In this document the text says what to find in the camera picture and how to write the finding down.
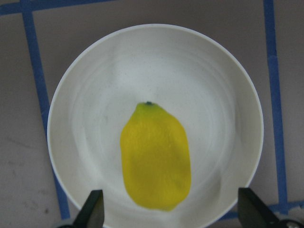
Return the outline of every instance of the fake fruit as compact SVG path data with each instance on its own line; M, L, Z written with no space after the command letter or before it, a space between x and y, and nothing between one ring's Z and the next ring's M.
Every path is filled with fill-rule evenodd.
M172 210L188 195L190 155L184 128L157 104L139 103L120 138L123 180L135 203Z

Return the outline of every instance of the yellow lemon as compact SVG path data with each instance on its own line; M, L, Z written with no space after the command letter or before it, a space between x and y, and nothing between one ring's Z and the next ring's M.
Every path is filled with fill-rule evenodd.
M157 104L139 103L120 138L123 180L135 203L172 210L191 185L187 136L180 122Z

